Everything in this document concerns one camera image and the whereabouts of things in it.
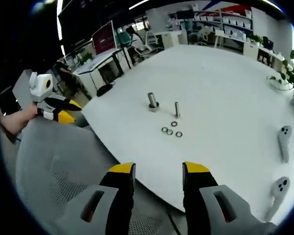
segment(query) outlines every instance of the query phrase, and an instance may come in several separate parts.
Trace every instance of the black cable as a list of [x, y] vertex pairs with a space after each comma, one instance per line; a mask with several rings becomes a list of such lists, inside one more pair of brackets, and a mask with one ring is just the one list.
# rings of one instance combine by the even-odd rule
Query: black cable
[[169, 210], [167, 210], [167, 216], [168, 216], [168, 218], [169, 218], [169, 220], [170, 220], [170, 222], [171, 222], [171, 224], [172, 224], [172, 226], [173, 226], [173, 228], [174, 228], [176, 234], [177, 234], [177, 235], [182, 235], [182, 234], [180, 233], [180, 231], [178, 230], [178, 228], [177, 228], [175, 222], [173, 221], [173, 218], [172, 218], [172, 216], [171, 216]]

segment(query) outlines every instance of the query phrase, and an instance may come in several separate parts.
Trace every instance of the cable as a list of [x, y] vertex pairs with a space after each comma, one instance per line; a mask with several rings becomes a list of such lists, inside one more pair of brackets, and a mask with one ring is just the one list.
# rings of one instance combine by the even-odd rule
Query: cable
[[170, 212], [169, 212], [168, 209], [167, 209], [167, 215], [168, 215], [168, 218], [169, 218], [169, 220], [170, 220], [170, 222], [171, 222], [171, 224], [172, 224], [172, 226], [173, 226], [173, 228], [174, 228], [176, 234], [177, 234], [177, 235], [181, 235], [181, 233], [180, 233], [180, 231], [178, 230], [178, 228], [177, 228], [175, 222], [173, 221], [172, 216], [171, 216], [171, 214], [170, 214]]

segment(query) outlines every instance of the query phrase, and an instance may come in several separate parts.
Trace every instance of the white vr controller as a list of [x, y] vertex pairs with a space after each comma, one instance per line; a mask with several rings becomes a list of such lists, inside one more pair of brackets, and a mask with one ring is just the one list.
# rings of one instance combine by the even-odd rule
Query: white vr controller
[[267, 211], [265, 216], [265, 221], [271, 221], [275, 213], [280, 208], [280, 205], [285, 198], [286, 193], [288, 192], [290, 187], [290, 179], [288, 177], [281, 177], [278, 179], [271, 188], [272, 196], [274, 197], [273, 206]]
[[283, 126], [278, 134], [279, 145], [282, 153], [283, 162], [288, 163], [290, 154], [289, 154], [289, 141], [292, 134], [291, 126]]

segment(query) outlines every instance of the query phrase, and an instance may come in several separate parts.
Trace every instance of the person's hand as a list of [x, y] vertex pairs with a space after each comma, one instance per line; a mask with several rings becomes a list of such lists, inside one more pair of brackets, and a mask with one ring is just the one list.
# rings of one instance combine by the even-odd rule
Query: person's hand
[[12, 135], [17, 135], [26, 127], [28, 121], [36, 117], [37, 114], [37, 106], [30, 104], [26, 109], [16, 113], [0, 116], [0, 123]]

